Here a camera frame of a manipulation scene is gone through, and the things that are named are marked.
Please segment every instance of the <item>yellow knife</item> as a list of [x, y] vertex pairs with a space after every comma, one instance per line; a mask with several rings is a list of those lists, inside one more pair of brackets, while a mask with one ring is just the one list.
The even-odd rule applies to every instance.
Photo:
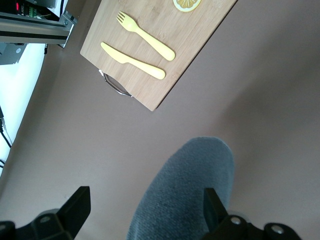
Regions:
[[145, 71], [147, 74], [155, 77], [156, 79], [164, 79], [166, 76], [165, 71], [162, 69], [149, 65], [147, 63], [144, 63], [142, 61], [136, 60], [130, 56], [127, 56], [123, 54], [122, 52], [119, 52], [118, 50], [114, 49], [113, 47], [109, 46], [105, 42], [101, 43], [101, 47], [106, 51], [107, 54], [109, 54], [114, 60], [121, 64], [130, 63], [137, 68], [141, 69], [142, 71]]

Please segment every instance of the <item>fork handle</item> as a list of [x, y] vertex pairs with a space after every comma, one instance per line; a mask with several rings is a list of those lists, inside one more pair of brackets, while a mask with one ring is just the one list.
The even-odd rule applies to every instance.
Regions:
[[172, 61], [175, 59], [176, 54], [172, 49], [164, 45], [162, 42], [160, 42], [158, 39], [151, 36], [149, 33], [143, 31], [141, 28], [137, 28], [135, 31], [137, 34], [139, 34], [144, 40], [148, 42], [159, 54], [161, 54], [165, 59], [168, 61]]
[[128, 62], [136, 66], [137, 68], [141, 69], [142, 71], [146, 72], [147, 74], [155, 77], [156, 79], [162, 80], [166, 76], [165, 71], [163, 71], [162, 69], [156, 66], [149, 65], [147, 63], [144, 63], [142, 61], [136, 60], [131, 57], [128, 59]]

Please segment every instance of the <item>blue fabric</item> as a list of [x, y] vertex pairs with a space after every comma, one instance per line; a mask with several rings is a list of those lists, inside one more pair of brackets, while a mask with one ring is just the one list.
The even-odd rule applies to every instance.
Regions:
[[229, 147], [215, 137], [188, 141], [164, 164], [133, 216], [127, 240], [199, 240], [208, 227], [205, 188], [228, 207], [234, 179]]

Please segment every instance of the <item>bolt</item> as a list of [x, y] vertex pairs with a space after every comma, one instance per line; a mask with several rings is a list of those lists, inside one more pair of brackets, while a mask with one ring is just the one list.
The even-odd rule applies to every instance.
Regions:
[[48, 217], [48, 216], [44, 216], [43, 218], [41, 218], [40, 219], [40, 223], [46, 223], [46, 222], [48, 222], [50, 220], [50, 217]]
[[275, 231], [277, 234], [283, 234], [285, 232], [284, 229], [278, 225], [273, 225], [271, 229]]
[[241, 223], [241, 220], [240, 220], [238, 217], [233, 216], [233, 217], [231, 218], [231, 222], [234, 223], [234, 224], [239, 225], [239, 224]]

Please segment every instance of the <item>lemon slice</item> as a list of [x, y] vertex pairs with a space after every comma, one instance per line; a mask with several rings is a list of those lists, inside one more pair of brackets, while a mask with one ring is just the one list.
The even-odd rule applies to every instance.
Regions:
[[200, 4], [201, 0], [173, 0], [177, 9], [181, 12], [190, 12]]

